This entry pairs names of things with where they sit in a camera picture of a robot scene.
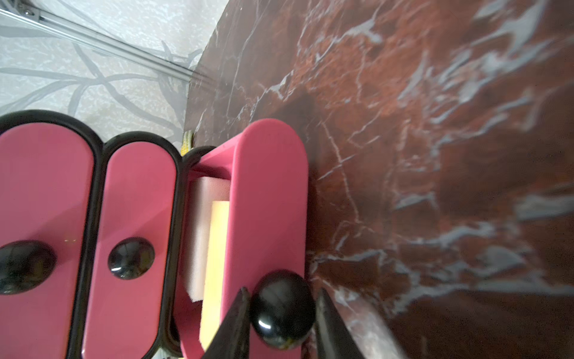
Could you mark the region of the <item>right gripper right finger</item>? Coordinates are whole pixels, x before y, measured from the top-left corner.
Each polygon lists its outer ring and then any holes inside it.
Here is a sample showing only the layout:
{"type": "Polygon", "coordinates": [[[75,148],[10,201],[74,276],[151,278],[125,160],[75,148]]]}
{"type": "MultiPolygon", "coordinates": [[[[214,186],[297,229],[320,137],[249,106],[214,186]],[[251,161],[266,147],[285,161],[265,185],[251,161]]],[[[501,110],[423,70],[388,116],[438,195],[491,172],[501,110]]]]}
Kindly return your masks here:
{"type": "Polygon", "coordinates": [[[325,289],[315,302],[315,325],[318,358],[365,358],[325,289]]]}

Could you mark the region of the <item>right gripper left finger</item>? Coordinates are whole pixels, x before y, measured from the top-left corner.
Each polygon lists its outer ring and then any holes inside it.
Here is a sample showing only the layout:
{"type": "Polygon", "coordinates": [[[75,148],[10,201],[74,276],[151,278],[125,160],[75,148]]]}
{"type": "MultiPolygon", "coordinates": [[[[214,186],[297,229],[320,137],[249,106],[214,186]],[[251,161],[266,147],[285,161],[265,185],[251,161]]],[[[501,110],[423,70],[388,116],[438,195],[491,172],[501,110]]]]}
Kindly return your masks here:
{"type": "Polygon", "coordinates": [[[251,295],[242,287],[202,359],[248,359],[251,295]]]}

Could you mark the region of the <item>pale yellow foam sponge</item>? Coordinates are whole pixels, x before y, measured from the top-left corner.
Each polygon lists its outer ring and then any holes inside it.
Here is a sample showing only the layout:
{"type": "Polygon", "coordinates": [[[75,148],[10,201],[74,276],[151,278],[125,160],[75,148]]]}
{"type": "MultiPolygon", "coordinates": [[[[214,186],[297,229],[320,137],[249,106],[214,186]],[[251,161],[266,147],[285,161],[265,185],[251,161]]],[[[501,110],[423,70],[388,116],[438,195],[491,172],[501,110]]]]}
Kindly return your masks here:
{"type": "Polygon", "coordinates": [[[230,202],[217,200],[212,203],[199,336],[200,344],[205,352],[221,324],[221,302],[229,214],[230,202]]]}

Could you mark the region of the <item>pink drawer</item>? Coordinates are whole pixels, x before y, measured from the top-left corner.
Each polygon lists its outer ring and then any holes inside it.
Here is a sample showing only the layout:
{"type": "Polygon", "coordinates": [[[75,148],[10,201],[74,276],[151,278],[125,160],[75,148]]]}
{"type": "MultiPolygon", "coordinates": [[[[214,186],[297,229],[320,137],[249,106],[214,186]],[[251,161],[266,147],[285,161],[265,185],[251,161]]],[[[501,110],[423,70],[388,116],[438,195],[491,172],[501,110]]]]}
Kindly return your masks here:
{"type": "Polygon", "coordinates": [[[183,157],[182,216],[191,212],[190,185],[201,177],[230,181],[230,217],[221,314],[242,287],[278,269],[305,272],[309,164],[288,124],[259,120],[218,147],[183,157]]]}
{"type": "Polygon", "coordinates": [[[162,147],[113,152],[82,343],[84,358],[143,358],[158,335],[176,165],[162,147]]]}
{"type": "Polygon", "coordinates": [[[36,240],[57,257],[51,275],[1,297],[2,358],[64,358],[82,252],[94,154],[82,136],[55,124],[1,135],[1,244],[36,240]]]}

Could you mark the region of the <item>pale pink foam sponge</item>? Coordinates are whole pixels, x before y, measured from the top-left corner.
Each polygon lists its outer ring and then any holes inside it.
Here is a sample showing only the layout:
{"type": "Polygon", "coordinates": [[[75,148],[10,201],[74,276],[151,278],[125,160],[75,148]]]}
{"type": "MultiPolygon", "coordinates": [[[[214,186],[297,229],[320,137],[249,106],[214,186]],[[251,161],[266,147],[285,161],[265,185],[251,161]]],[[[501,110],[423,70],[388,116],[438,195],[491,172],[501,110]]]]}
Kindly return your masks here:
{"type": "Polygon", "coordinates": [[[192,301],[202,301],[211,226],[212,203],[230,199],[230,181],[200,177],[188,187],[179,271],[192,301]]]}

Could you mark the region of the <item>black drawer unit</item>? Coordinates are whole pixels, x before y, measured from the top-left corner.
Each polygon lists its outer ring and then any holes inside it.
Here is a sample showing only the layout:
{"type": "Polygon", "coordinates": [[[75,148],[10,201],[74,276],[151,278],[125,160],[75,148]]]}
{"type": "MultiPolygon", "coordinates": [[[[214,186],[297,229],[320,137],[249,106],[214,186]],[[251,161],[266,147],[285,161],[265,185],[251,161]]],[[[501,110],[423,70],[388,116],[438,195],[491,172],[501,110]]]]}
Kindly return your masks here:
{"type": "MultiPolygon", "coordinates": [[[[94,154],[94,172],[82,241],[67,354],[64,358],[84,358],[82,356],[82,343],[100,226],[106,166],[114,151],[132,142],[150,142],[159,145],[172,156],[176,165],[176,185],[164,272],[158,335],[151,350],[143,358],[152,358],[160,350],[164,350],[172,356],[181,356],[182,347],[175,319],[173,318],[173,302],[176,295],[176,268],[179,261],[180,243],[184,228],[182,216],[184,201],[181,198],[184,193],[182,178],[184,168],[183,156],[166,139],[152,133],[124,133],[104,142],[88,125],[81,121],[58,112],[44,110],[26,110],[3,115],[1,117],[1,135],[14,127],[35,123],[55,124],[73,130],[88,142],[94,154]]],[[[1,244],[1,297],[21,294],[42,284],[52,274],[56,260],[57,257],[53,249],[43,242],[22,240],[11,242],[7,245],[1,244]]]]}

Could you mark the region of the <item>pink bottom drawer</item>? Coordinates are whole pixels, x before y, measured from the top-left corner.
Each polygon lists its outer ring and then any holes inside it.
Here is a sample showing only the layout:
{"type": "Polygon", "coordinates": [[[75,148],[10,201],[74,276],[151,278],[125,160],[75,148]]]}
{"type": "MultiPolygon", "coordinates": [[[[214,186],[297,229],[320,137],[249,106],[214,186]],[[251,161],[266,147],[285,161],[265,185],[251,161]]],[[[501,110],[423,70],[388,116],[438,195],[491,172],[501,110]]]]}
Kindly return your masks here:
{"type": "Polygon", "coordinates": [[[278,269],[305,272],[309,164],[288,124],[259,120],[218,147],[183,157],[182,216],[191,212],[190,185],[201,177],[230,181],[230,217],[221,314],[242,287],[278,269]]]}

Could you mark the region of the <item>pink top drawer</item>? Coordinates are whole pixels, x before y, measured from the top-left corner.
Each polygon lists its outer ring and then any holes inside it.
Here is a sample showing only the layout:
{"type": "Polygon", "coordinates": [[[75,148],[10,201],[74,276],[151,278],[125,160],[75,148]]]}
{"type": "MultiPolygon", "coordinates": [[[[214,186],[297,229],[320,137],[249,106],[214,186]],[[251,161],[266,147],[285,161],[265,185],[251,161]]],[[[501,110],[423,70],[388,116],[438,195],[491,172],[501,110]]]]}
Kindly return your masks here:
{"type": "Polygon", "coordinates": [[[82,252],[94,154],[82,136],[55,124],[1,135],[1,244],[36,240],[57,257],[51,275],[1,297],[2,358],[64,358],[82,252]]]}

